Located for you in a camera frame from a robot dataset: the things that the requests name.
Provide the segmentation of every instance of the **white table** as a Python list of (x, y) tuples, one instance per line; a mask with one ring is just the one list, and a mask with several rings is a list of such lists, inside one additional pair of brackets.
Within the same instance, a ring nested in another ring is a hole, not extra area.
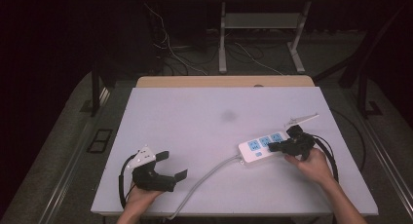
[[(147, 216), (175, 212), (190, 189), (216, 165), (239, 154), (237, 145), (262, 135), (285, 131), (291, 117), (319, 113), (301, 125), (333, 148), (340, 184), (363, 215), (378, 208), (366, 187), (331, 112), (316, 87), (136, 88), (132, 91), (92, 212), (122, 211), (118, 175), (131, 154), (145, 144), (154, 153), (170, 152), (156, 172), (174, 175), (188, 168), (177, 183), (147, 210)], [(125, 191), (131, 171), (125, 171)], [(234, 161), (210, 177), (181, 210), (181, 216), (324, 215), (332, 208), (318, 185), (277, 156), (251, 167)]]

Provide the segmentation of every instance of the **dark background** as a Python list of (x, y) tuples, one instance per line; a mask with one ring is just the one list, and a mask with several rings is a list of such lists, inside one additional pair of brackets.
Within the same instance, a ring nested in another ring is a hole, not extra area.
[[(156, 74), (160, 62), (152, 46), (156, 33), (148, 26), (151, 18), (138, 1), (0, 1), (1, 132), (5, 139), (0, 146), (1, 217), (66, 100), (94, 65), (104, 85), (113, 86), (117, 80)], [(385, 22), (402, 2), (316, 0), (306, 31), (367, 31)], [(273, 2), (241, 5), (240, 11), (274, 7)], [(168, 2), (157, 9), (172, 36), (202, 47), (205, 28), (219, 25), (219, 6), (217, 2)], [(294, 4), (283, 1), (282, 6), (288, 10)], [(366, 65), (411, 126), (412, 6), (410, 0)]]

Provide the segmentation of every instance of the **white power strip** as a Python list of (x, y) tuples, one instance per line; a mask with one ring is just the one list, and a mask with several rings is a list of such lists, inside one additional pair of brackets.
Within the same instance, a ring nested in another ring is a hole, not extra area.
[(287, 140), (285, 134), (279, 131), (241, 143), (238, 145), (238, 148), (243, 155), (244, 162), (250, 164), (271, 156), (279, 155), (280, 152), (271, 152), (268, 144), (284, 140)]

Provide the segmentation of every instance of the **hand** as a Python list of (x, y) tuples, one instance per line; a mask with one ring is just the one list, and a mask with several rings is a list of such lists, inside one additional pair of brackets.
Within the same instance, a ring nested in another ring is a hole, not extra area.
[(319, 185), (323, 185), (324, 183), (331, 181), (331, 179), (334, 180), (330, 168), (328, 167), (325, 154), (317, 148), (313, 148), (310, 151), (310, 156), (306, 161), (299, 161), (290, 155), (285, 155), (285, 159), (291, 164), (297, 166), (297, 168), (300, 169), (304, 175)]
[(163, 193), (164, 192), (161, 191), (146, 191), (133, 186), (125, 206), (125, 210), (118, 219), (117, 223), (136, 223), (139, 217), (155, 201), (155, 199)]

